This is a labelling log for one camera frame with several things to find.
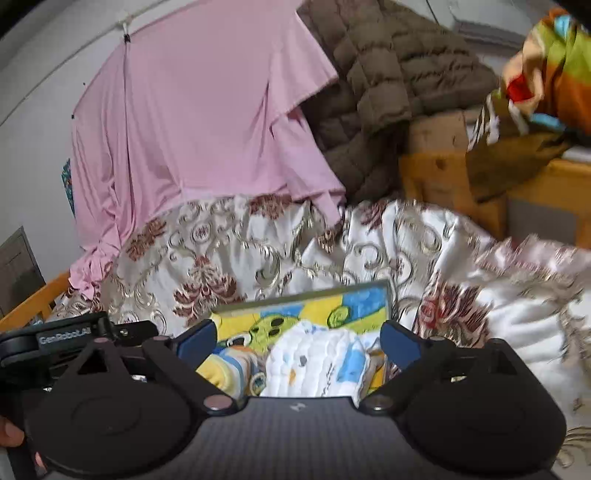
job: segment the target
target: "teal patterned fabric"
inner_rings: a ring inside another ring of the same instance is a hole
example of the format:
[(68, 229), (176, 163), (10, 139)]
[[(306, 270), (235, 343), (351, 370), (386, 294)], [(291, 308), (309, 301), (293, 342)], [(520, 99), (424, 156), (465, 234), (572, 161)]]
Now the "teal patterned fabric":
[(74, 212), (74, 194), (72, 193), (72, 171), (70, 169), (70, 159), (64, 165), (64, 169), (61, 171), (61, 180), (64, 183), (64, 189), (66, 190), (66, 196), (68, 197), (68, 202), (70, 202), (70, 208), (72, 209), (72, 214), (76, 216), (76, 212)]

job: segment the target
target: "white logo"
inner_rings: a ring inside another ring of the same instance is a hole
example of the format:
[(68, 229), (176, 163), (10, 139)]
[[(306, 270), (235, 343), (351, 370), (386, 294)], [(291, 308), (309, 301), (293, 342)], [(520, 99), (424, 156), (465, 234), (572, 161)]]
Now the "white logo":
[(72, 330), (71, 332), (56, 333), (50, 337), (39, 337), (39, 343), (41, 345), (48, 345), (49, 343), (83, 337), (84, 335), (90, 335), (91, 333), (92, 331), (90, 330), (90, 327), (84, 327), (83, 329), (76, 329)]
[(303, 410), (305, 407), (306, 407), (306, 404), (302, 403), (302, 402), (298, 402), (298, 403), (294, 403), (293, 405), (290, 405), (290, 408), (296, 412)]

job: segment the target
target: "gray cabinet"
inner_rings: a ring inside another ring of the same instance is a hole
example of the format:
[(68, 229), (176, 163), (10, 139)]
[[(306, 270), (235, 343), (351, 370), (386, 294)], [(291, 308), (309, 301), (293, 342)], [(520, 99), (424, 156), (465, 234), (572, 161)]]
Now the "gray cabinet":
[(43, 285), (25, 230), (20, 227), (0, 247), (0, 318)]

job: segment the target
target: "wooden bed frame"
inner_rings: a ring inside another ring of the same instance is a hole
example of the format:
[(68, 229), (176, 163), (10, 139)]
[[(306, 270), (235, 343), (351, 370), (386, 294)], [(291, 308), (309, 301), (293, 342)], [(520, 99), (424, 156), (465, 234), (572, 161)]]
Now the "wooden bed frame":
[(68, 270), (9, 312), (0, 320), (0, 333), (24, 327), (37, 314), (41, 314), (43, 320), (47, 320), (51, 315), (51, 303), (70, 287), (69, 278)]
[(575, 245), (591, 249), (591, 165), (556, 158), (534, 179), (499, 199), (481, 204), (477, 204), (470, 193), (464, 153), (405, 155), (399, 165), (407, 198), (462, 213), (499, 240), (507, 233), (506, 199), (509, 197), (573, 213), (576, 217)]

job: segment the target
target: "black circular cover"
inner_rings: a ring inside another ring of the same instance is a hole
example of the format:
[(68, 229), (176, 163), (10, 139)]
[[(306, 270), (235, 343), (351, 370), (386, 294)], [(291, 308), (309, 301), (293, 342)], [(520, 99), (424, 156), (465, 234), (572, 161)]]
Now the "black circular cover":
[(536, 393), (517, 375), (433, 384), (409, 405), (407, 430), (429, 457), (461, 471), (533, 471), (556, 457), (566, 428), (553, 400)]
[(80, 375), (29, 417), (36, 449), (72, 476), (125, 476), (178, 453), (191, 415), (173, 390), (109, 375)]

